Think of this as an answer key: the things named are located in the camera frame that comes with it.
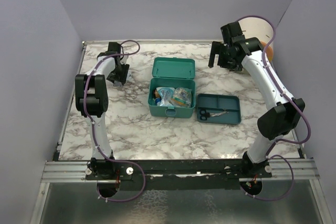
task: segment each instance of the box handle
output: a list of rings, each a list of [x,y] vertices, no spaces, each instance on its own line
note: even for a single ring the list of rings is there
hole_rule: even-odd
[[[166,109],[166,116],[175,116],[176,110]]]

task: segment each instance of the scissors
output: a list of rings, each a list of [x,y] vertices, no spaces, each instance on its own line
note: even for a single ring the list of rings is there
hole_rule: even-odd
[[[211,117],[214,117],[214,116],[220,116],[220,115],[224,115],[228,113],[227,111],[223,111],[223,112],[219,112],[219,113],[209,113],[209,112],[206,112],[206,109],[201,109],[200,110],[200,118],[202,121],[206,121],[208,120],[208,118],[211,118]]]

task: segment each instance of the metal rail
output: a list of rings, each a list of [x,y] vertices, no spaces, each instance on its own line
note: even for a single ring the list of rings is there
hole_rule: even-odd
[[[291,158],[288,159],[294,171],[295,179],[319,179],[320,175],[313,159]],[[291,173],[288,165],[281,159],[273,159],[269,162],[272,168],[272,178],[262,178],[266,180],[291,180]],[[85,170],[86,161],[78,162],[47,162],[42,175],[42,183],[114,183],[115,180],[86,180]],[[250,178],[240,179],[241,181],[250,180]]]

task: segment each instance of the black mounting bracket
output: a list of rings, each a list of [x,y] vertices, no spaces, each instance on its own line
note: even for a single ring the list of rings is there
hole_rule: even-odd
[[[75,102],[76,109],[81,115],[86,117],[84,112],[84,89],[88,79],[86,74],[78,74],[75,77]],[[89,88],[94,88],[94,94],[87,94],[87,110],[90,115],[101,117],[102,113],[107,111],[109,98],[107,94],[105,76],[98,74],[92,76],[89,82]]]
[[[88,168],[92,171],[90,175],[86,175],[86,180],[128,180],[132,175],[128,175],[126,170],[132,167],[130,164],[113,163],[105,159],[92,158],[88,162]]]
[[[293,99],[293,102],[301,111],[305,108],[305,102],[302,98]],[[299,112],[290,102],[278,104],[262,115],[258,121],[259,132],[266,138],[273,140],[280,135],[287,135],[294,129],[300,120]]]
[[[269,178],[271,173],[265,171],[267,161],[244,170],[244,159],[184,159],[184,160],[134,160],[142,167],[146,176],[146,189],[177,190],[177,189],[240,189],[239,179]],[[87,180],[115,180],[117,172],[121,181],[120,190],[136,190],[141,188],[143,178],[135,167],[132,175],[127,175],[129,164],[113,163],[105,174],[102,169],[92,172]]]

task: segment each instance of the screw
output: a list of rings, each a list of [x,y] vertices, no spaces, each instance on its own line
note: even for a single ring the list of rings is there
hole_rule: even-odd
[[[231,169],[231,167],[229,167],[229,166],[225,166],[224,167],[224,170],[228,170],[228,169]]]
[[[128,175],[132,175],[132,174],[133,174],[133,168],[132,168],[132,167],[128,167],[128,168],[126,169],[126,173],[127,173]]]
[[[92,174],[92,171],[91,171],[89,168],[86,168],[86,170],[85,170],[85,174],[86,174],[86,175],[91,175],[91,174]]]
[[[272,172],[272,168],[271,168],[269,165],[266,165],[266,166],[265,166],[265,171],[266,171],[267,173],[270,173],[270,172]]]

